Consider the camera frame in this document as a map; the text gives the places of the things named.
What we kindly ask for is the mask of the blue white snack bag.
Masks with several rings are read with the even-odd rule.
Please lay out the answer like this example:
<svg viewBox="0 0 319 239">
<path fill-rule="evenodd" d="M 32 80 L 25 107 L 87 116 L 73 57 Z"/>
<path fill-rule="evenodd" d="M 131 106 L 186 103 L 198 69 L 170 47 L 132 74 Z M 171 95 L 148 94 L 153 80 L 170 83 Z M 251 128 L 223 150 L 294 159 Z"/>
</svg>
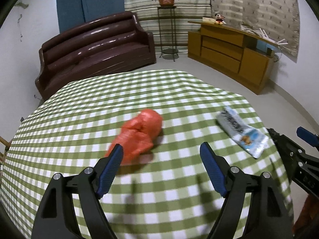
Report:
<svg viewBox="0 0 319 239">
<path fill-rule="evenodd" d="M 266 149 L 268 137 L 247 125 L 231 107 L 225 106 L 216 119 L 227 135 L 253 158 L 258 159 Z"/>
</svg>

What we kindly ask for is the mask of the orange plastic bag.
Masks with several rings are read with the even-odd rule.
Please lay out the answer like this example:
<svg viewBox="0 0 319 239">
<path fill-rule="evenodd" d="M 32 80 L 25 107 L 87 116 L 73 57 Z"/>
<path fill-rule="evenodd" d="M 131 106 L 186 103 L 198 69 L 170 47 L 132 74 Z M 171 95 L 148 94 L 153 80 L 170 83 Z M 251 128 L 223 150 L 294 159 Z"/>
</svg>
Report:
<svg viewBox="0 0 319 239">
<path fill-rule="evenodd" d="M 119 135 L 111 143 L 105 156 L 109 156 L 116 144 L 123 147 L 123 160 L 121 165 L 128 165 L 138 157 L 151 150 L 154 141 L 162 130 L 163 118 L 152 109 L 144 109 L 134 118 L 126 121 Z"/>
</svg>

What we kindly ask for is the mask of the green checkered tablecloth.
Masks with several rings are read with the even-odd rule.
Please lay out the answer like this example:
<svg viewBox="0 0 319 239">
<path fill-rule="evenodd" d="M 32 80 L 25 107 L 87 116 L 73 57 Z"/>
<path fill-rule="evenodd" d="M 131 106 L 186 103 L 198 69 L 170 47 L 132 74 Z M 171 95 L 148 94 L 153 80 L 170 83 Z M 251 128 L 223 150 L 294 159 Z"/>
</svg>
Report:
<svg viewBox="0 0 319 239">
<path fill-rule="evenodd" d="M 2 167 L 1 203 L 30 238 L 52 176 L 94 166 L 126 121 L 152 109 L 163 119 L 154 147 L 122 166 L 100 201 L 118 238 L 203 238 L 209 233 L 223 198 L 200 159 L 203 142 L 247 174 L 269 172 L 292 215 L 291 190 L 274 143 L 268 142 L 258 159 L 250 156 L 219 127 L 216 116 L 225 106 L 267 132 L 245 97 L 183 71 L 120 73 L 67 84 L 16 132 Z"/>
</svg>

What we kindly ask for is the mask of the wooden TV cabinet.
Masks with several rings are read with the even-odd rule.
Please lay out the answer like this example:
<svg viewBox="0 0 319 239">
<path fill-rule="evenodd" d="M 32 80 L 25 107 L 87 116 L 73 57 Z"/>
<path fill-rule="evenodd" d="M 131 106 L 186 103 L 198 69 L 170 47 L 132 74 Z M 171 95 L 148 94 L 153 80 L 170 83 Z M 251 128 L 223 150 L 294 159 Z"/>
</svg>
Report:
<svg viewBox="0 0 319 239">
<path fill-rule="evenodd" d="M 269 80 L 274 49 L 266 38 L 209 22 L 188 32 L 188 57 L 219 71 L 259 95 Z"/>
</svg>

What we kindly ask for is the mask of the white wifi router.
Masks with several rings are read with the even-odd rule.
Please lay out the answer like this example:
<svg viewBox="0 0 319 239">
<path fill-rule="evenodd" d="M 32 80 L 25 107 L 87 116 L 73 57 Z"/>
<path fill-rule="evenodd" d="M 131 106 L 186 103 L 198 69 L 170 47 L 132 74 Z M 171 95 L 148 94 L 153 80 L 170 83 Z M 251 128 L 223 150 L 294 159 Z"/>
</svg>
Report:
<svg viewBox="0 0 319 239">
<path fill-rule="evenodd" d="M 255 34 L 255 35 L 257 35 L 257 36 L 259 36 L 259 37 L 261 37 L 261 38 L 263 38 L 263 39 L 265 39 L 265 40 L 267 40 L 267 41 L 269 41 L 271 43 L 279 45 L 279 46 L 288 45 L 288 41 L 285 38 L 282 39 L 282 40 L 275 41 L 275 40 L 271 39 L 268 36 L 268 34 L 266 33 L 266 31 L 264 29 L 261 29 L 261 28 L 255 30 L 250 25 L 242 23 L 241 24 L 241 30 L 242 31 L 246 31 L 246 32 L 248 32 L 250 34 Z"/>
</svg>

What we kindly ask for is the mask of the dark brown leather sofa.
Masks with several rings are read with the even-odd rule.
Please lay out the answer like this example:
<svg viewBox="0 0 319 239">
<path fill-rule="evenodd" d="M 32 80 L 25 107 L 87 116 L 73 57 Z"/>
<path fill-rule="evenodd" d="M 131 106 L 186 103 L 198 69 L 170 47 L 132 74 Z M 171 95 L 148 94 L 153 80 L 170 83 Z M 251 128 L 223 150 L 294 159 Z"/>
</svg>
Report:
<svg viewBox="0 0 319 239">
<path fill-rule="evenodd" d="M 153 33 L 124 11 L 73 27 L 42 44 L 35 85 L 43 100 L 72 81 L 135 70 L 156 62 Z"/>
</svg>

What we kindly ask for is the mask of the beige patterned curtain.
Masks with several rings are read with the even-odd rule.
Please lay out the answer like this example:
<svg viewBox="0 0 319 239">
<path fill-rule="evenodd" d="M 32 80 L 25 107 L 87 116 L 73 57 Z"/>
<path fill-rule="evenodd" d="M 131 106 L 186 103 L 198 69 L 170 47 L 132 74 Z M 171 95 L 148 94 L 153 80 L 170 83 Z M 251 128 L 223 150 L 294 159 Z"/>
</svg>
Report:
<svg viewBox="0 0 319 239">
<path fill-rule="evenodd" d="M 213 14 L 224 16 L 226 24 L 250 33 L 264 30 L 283 51 L 296 58 L 299 50 L 299 8 L 297 0 L 211 0 Z"/>
</svg>

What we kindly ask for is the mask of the mickey mouse plush toy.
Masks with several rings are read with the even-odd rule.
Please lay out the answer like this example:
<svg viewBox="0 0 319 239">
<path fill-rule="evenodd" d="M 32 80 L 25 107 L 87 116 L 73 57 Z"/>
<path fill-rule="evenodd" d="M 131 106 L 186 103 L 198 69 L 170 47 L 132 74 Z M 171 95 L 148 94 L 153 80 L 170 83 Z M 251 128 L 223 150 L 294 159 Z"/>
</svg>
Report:
<svg viewBox="0 0 319 239">
<path fill-rule="evenodd" d="M 217 25 L 224 25 L 225 24 L 225 17 L 221 14 L 215 14 L 215 24 Z"/>
</svg>

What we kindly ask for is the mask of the green striped curtain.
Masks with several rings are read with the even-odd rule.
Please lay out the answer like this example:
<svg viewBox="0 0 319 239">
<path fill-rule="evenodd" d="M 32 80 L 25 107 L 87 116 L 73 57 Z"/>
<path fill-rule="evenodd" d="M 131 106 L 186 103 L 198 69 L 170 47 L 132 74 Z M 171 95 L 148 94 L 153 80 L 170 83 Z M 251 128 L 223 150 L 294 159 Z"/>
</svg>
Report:
<svg viewBox="0 0 319 239">
<path fill-rule="evenodd" d="M 176 28 L 177 49 L 186 53 L 188 32 L 198 27 L 190 24 L 211 16 L 210 0 L 175 0 L 175 9 L 159 9 L 158 0 L 124 0 L 126 11 L 135 12 L 142 28 L 154 36 L 156 51 L 171 47 L 171 28 Z"/>
</svg>

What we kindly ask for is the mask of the flat box on cabinet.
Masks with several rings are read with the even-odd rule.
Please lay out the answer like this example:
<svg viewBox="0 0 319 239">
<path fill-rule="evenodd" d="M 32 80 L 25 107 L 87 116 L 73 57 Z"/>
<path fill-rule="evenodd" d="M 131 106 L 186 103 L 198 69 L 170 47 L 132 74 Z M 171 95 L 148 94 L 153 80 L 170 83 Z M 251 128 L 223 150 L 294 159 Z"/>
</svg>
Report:
<svg viewBox="0 0 319 239">
<path fill-rule="evenodd" d="M 216 20 L 214 18 L 209 18 L 209 17 L 203 17 L 202 21 L 212 23 L 212 24 L 214 24 L 216 22 Z"/>
</svg>

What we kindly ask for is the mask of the black metal plant stand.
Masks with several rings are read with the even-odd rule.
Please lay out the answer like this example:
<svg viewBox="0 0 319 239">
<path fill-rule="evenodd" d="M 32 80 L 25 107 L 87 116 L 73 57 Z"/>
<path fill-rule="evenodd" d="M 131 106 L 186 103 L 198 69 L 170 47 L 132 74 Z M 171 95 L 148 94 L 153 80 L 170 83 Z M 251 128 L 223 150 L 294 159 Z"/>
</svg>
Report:
<svg viewBox="0 0 319 239">
<path fill-rule="evenodd" d="M 159 42 L 160 42 L 160 58 L 163 58 L 166 55 L 172 57 L 173 62 L 176 61 L 178 56 L 177 48 L 177 33 L 176 33 L 176 15 L 175 15 L 176 6 L 172 7 L 157 7 L 157 17 L 159 24 Z M 169 20 L 170 22 L 170 32 L 167 35 L 170 37 L 170 43 L 167 46 L 164 46 L 162 38 L 162 29 L 161 29 L 161 20 Z"/>
</svg>

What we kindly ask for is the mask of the blue curtain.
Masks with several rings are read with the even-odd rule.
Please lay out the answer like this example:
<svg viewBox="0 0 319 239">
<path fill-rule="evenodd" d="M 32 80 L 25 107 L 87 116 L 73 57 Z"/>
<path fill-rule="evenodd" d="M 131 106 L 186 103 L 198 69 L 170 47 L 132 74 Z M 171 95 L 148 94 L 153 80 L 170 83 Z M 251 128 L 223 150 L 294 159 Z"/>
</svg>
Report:
<svg viewBox="0 0 319 239">
<path fill-rule="evenodd" d="M 125 10 L 124 0 L 56 0 L 59 31 Z"/>
</svg>

